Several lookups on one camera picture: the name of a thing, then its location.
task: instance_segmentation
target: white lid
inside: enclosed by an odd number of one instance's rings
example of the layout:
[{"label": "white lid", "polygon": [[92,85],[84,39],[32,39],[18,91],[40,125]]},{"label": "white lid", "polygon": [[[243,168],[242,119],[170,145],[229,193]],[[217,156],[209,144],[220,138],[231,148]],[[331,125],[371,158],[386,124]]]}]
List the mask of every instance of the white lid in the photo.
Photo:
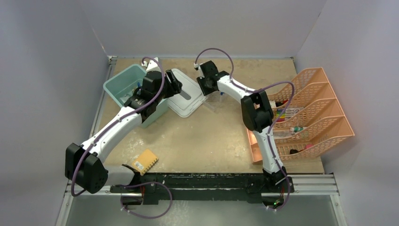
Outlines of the white lid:
[{"label": "white lid", "polygon": [[200,86],[179,69],[173,68],[173,74],[182,86],[182,92],[168,99],[168,106],[180,117],[192,114],[206,99]]}]

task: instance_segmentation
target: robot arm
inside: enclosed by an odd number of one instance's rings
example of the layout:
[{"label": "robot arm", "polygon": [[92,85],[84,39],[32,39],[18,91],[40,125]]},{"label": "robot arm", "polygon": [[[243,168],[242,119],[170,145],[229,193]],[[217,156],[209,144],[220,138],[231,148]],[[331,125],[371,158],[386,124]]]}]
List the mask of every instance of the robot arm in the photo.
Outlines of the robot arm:
[{"label": "robot arm", "polygon": [[[94,194],[105,185],[128,185],[135,175],[133,168],[128,165],[104,166],[103,162],[112,149],[134,128],[141,125],[156,109],[162,98],[168,98],[181,92],[182,84],[177,81],[171,70],[167,70],[168,79],[165,79],[162,95],[153,104],[139,112],[135,109],[146,104],[154,97],[160,89],[162,73],[158,67],[150,61],[147,67],[147,74],[141,88],[134,90],[132,97],[125,103],[119,113],[97,134],[81,145],[71,144],[66,150],[65,176],[72,179],[77,168],[78,161],[89,146],[92,146],[84,157],[82,165],[78,169],[76,183]],[[213,62],[209,61],[200,66],[201,76],[197,78],[199,86],[204,95],[214,91],[224,92],[241,103],[243,121],[245,126],[253,131],[263,157],[263,173],[272,185],[280,183],[284,175],[276,164],[285,171],[283,163],[276,153],[273,158],[267,141],[267,132],[272,123],[273,112],[265,92],[248,93],[234,86],[229,79],[228,73],[218,72]],[[271,139],[274,150],[277,150],[274,139]]]}]

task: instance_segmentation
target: cable connector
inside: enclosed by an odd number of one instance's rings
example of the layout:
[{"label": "cable connector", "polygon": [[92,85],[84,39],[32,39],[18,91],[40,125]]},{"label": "cable connector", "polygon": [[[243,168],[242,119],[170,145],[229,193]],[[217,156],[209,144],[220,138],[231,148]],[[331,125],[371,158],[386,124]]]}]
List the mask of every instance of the cable connector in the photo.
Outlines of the cable connector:
[{"label": "cable connector", "polygon": [[147,62],[147,61],[141,62],[141,66],[143,66],[143,67],[148,67],[148,62]]}]

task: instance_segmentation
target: white label on notebook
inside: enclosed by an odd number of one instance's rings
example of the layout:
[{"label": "white label on notebook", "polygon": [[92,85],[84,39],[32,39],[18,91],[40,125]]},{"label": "white label on notebook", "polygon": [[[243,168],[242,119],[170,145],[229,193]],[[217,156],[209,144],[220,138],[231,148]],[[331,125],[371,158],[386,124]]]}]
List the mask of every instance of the white label on notebook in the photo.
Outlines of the white label on notebook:
[{"label": "white label on notebook", "polygon": [[135,162],[135,165],[138,167],[139,170],[144,170],[144,166],[141,163],[139,163],[138,161]]}]

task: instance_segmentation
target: wooden surface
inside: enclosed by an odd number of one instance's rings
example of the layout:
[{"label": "wooden surface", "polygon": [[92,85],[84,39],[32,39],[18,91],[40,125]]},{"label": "wooden surface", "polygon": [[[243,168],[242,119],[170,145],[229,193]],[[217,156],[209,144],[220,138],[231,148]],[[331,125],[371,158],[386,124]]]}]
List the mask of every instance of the wooden surface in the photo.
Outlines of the wooden surface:
[{"label": "wooden surface", "polygon": [[[230,61],[213,59],[218,69],[230,72]],[[118,59],[114,74],[140,59]],[[193,59],[163,59],[164,70],[177,68],[195,80]],[[277,81],[291,80],[295,75],[291,59],[234,60],[234,78],[251,88],[262,88]],[[281,87],[271,88],[274,93]],[[100,128],[120,110],[106,95]],[[159,161],[149,172],[262,172],[261,165],[251,163],[248,137],[242,122],[240,104],[229,96],[222,102],[208,101],[215,110],[200,106],[190,117],[181,118],[168,110],[149,127],[131,131],[111,152],[108,165],[131,164],[145,149]],[[320,158],[283,161],[288,173],[324,173]]]}]

